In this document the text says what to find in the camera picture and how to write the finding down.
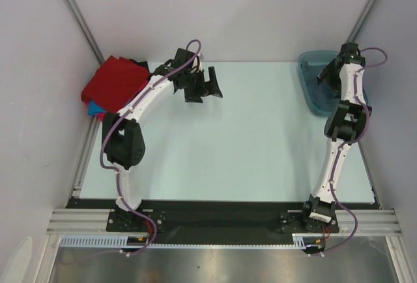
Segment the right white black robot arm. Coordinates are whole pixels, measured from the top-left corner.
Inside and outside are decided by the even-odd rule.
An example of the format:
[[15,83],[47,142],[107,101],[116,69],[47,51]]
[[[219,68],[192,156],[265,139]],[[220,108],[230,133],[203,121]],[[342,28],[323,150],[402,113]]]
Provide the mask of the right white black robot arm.
[[352,145],[365,134],[372,112],[363,91],[365,69],[366,59],[359,46],[348,42],[317,76],[317,81],[326,82],[340,99],[324,126],[327,146],[319,180],[300,215],[300,223],[307,231],[321,231],[336,220],[341,170]]

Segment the grey blue polo shirt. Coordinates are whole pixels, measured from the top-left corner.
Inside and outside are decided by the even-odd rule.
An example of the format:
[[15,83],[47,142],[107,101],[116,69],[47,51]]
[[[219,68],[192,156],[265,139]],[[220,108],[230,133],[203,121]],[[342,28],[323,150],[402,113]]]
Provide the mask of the grey blue polo shirt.
[[325,66],[325,63],[307,61],[300,64],[300,81],[308,106],[315,115],[321,116],[329,116],[339,103],[337,95],[325,82],[317,83],[317,75]]

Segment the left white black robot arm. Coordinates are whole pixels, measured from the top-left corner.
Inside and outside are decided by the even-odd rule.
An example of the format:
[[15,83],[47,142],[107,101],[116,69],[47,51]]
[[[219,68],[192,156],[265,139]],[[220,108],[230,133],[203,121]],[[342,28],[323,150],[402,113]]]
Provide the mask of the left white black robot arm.
[[202,103],[203,98],[222,98],[214,67],[208,67],[209,80],[199,51],[179,48],[173,59],[157,67],[144,88],[117,113],[107,113],[102,121],[100,165],[115,174],[116,206],[123,210],[121,222],[129,230],[140,229],[144,215],[136,210],[143,198],[132,170],[145,155],[142,125],[146,118],[177,91],[184,92],[187,103]]

